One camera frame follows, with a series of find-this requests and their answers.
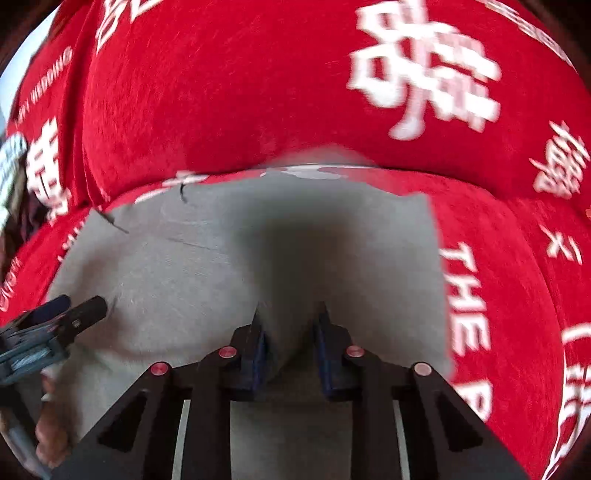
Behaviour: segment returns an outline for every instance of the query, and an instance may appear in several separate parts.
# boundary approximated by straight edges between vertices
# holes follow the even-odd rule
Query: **red fabric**
[[[69,161],[72,138],[64,135],[67,124],[61,109],[69,104],[62,101],[64,86],[71,62],[80,54],[76,40],[88,7],[85,0],[67,0],[60,6],[48,39],[21,83],[7,129],[9,134],[19,131],[27,139],[27,187],[52,210],[52,219],[71,211],[72,200],[75,205],[82,203],[80,189],[72,178],[73,163]]]
[[[480,41],[498,64],[501,78],[482,82],[500,103],[498,121],[480,133],[437,119],[428,104],[422,136],[389,137],[405,106],[378,108],[347,88],[350,55],[379,43],[358,29],[355,12],[374,3],[265,0],[228,10],[219,1],[164,0],[133,22],[128,5],[90,66],[83,147],[97,185],[115,197],[178,170],[240,170],[339,144],[380,166],[534,197],[538,170],[529,159],[545,163],[549,121],[591,137],[591,103],[576,72],[476,0],[427,1],[425,12]],[[96,27],[86,34],[94,37]],[[431,61],[441,64],[437,55]],[[574,195],[582,209],[591,203],[587,183]]]
[[[76,239],[89,209],[45,223],[17,252],[0,290],[0,326],[45,300],[63,258]]]

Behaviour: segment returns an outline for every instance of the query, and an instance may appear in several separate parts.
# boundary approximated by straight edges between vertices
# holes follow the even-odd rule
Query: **finger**
[[[56,468],[58,466],[60,466],[62,464],[62,462],[66,459],[66,457],[70,454],[70,449],[66,449],[64,450],[61,455],[59,455],[58,457],[56,457],[55,460],[53,460],[52,462],[49,462],[49,464],[47,465],[49,468],[53,469]]]
[[[45,393],[53,395],[56,392],[56,383],[47,375],[41,375],[41,383]]]
[[[52,443],[37,445],[37,457],[45,465],[60,462],[68,450],[66,432],[59,434]]]
[[[43,405],[41,416],[35,428],[39,443],[46,447],[46,452],[60,453],[67,445],[67,434],[59,422],[55,406],[49,402]]]

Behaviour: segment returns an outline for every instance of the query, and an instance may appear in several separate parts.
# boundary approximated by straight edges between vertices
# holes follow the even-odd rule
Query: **gray cloth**
[[[74,438],[151,363],[200,360],[259,305],[278,375],[267,403],[233,406],[238,480],[348,474],[349,411],[323,402],[309,355],[316,301],[382,359],[450,372],[437,235],[422,195],[276,172],[173,189],[108,219],[91,212],[49,297],[64,293],[110,305],[60,373]]]

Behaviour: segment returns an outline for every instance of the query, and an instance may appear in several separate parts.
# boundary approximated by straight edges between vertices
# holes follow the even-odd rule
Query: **white stripe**
[[[580,323],[562,331],[562,343],[591,337],[591,323]]]

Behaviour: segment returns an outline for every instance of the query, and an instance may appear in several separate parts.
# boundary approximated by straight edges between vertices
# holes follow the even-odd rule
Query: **black plastic part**
[[[256,314],[252,324],[235,330],[230,344],[237,350],[233,358],[215,350],[195,364],[166,364],[164,375],[148,369],[53,479],[170,479],[183,402],[191,400],[181,480],[230,480],[230,401],[251,401],[264,382],[267,350]]]
[[[314,335],[327,398],[353,402],[352,480],[402,478],[394,400],[411,480],[528,478],[435,370],[421,376],[414,366],[387,364],[369,351],[349,357],[349,333],[331,324],[326,308]],[[54,471],[54,480],[170,479],[188,398],[181,480],[230,480],[230,401],[252,400],[265,379],[264,334],[256,316],[235,331],[231,345],[233,358],[216,350],[196,364],[148,369]]]

